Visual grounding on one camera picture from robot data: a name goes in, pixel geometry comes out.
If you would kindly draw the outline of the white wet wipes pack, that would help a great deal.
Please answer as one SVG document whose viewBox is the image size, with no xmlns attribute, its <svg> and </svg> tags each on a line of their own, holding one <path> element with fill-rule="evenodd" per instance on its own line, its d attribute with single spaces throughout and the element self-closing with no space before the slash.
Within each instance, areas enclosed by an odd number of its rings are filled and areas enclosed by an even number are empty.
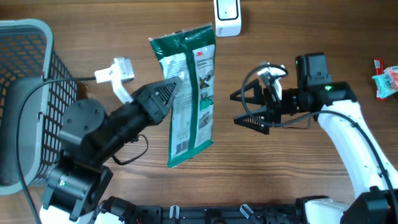
<svg viewBox="0 0 398 224">
<path fill-rule="evenodd" d="M 387 75 L 375 75 L 372 76 L 372 79 L 375 81 L 377 86 L 376 97 L 377 98 L 387 98 L 395 93 L 397 93 L 397 89 L 393 88 L 387 79 Z"/>
</svg>

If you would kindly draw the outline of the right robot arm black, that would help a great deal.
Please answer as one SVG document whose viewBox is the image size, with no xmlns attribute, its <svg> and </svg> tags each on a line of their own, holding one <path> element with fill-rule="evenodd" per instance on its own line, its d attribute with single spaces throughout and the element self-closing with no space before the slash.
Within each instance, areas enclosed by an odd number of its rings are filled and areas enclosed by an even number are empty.
<svg viewBox="0 0 398 224">
<path fill-rule="evenodd" d="M 316 121 L 332 140 L 349 174 L 355 199 L 347 205 L 329 197 L 297 199 L 291 223 L 396 223 L 397 170 L 368 128 L 354 91 L 333 82 L 322 52 L 295 59 L 297 87 L 283 89 L 282 65 L 262 63 L 244 78 L 231 100 L 245 108 L 234 123 L 268 134 L 304 119 Z M 248 106 L 257 105 L 256 110 Z"/>
</svg>

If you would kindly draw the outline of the pink tissue packet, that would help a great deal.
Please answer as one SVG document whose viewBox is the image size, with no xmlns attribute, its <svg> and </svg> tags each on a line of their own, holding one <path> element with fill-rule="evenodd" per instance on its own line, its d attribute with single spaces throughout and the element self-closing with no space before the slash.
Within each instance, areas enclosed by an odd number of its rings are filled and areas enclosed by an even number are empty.
<svg viewBox="0 0 398 224">
<path fill-rule="evenodd" d="M 391 87 L 397 89 L 398 86 L 398 66 L 387 67 L 384 70 L 387 81 L 390 83 Z"/>
</svg>

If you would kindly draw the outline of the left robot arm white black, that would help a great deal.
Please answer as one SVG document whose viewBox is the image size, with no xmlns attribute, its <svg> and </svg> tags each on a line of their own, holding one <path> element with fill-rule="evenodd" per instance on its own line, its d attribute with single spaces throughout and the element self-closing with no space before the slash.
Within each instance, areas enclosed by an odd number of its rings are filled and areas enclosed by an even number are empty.
<svg viewBox="0 0 398 224">
<path fill-rule="evenodd" d="M 92 212 L 113 173 L 104 163 L 126 143 L 138 140 L 148 126 L 168 115 L 182 86 L 179 77 L 146 84 L 131 94 L 132 102 L 107 114 L 93 99 L 72 103 L 58 133 L 61 154 L 47 175 L 42 208 L 49 221 L 78 222 Z"/>
</svg>

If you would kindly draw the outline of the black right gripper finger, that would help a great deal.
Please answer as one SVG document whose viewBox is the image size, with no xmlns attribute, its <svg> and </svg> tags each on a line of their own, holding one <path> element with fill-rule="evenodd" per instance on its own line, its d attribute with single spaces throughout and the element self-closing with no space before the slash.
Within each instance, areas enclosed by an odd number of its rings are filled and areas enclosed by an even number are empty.
<svg viewBox="0 0 398 224">
<path fill-rule="evenodd" d="M 245 102 L 253 105 L 264 105 L 264 97 L 262 94 L 262 86 L 259 80 L 253 80 L 248 83 L 244 88 Z M 230 94 L 230 100 L 241 101 L 241 89 Z"/>
<path fill-rule="evenodd" d="M 253 110 L 252 113 L 258 120 L 261 120 L 263 122 L 270 121 L 269 112 L 266 111 L 265 108 Z M 235 116 L 234 124 L 252 129 L 252 130 L 257 131 L 262 134 L 269 134 L 269 132 L 270 132 L 270 129 L 268 126 L 265 126 L 265 125 L 257 122 L 255 119 L 250 117 L 248 114 L 241 114 L 241 115 Z"/>
</svg>

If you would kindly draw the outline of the green 3M gloves packet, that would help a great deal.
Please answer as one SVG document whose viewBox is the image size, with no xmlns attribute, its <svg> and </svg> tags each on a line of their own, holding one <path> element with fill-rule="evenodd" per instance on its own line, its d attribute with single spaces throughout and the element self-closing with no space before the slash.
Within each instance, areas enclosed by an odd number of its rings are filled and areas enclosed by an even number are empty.
<svg viewBox="0 0 398 224">
<path fill-rule="evenodd" d="M 216 39 L 212 24 L 183 29 L 149 40 L 166 80 L 179 77 L 172 106 L 169 168 L 213 144 Z"/>
</svg>

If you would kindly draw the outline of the red Nescafe stick sachet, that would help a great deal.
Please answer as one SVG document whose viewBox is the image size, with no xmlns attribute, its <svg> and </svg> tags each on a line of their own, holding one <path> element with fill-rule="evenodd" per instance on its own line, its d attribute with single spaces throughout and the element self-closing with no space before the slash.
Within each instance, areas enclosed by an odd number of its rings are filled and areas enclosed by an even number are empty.
<svg viewBox="0 0 398 224">
<path fill-rule="evenodd" d="M 384 62 L 383 59 L 381 58 L 375 58 L 374 59 L 374 66 L 375 66 L 375 74 L 376 75 L 381 75 L 383 74 L 384 71 Z M 385 102 L 386 99 L 381 97 L 379 89 L 376 91 L 376 98 L 379 102 Z"/>
</svg>

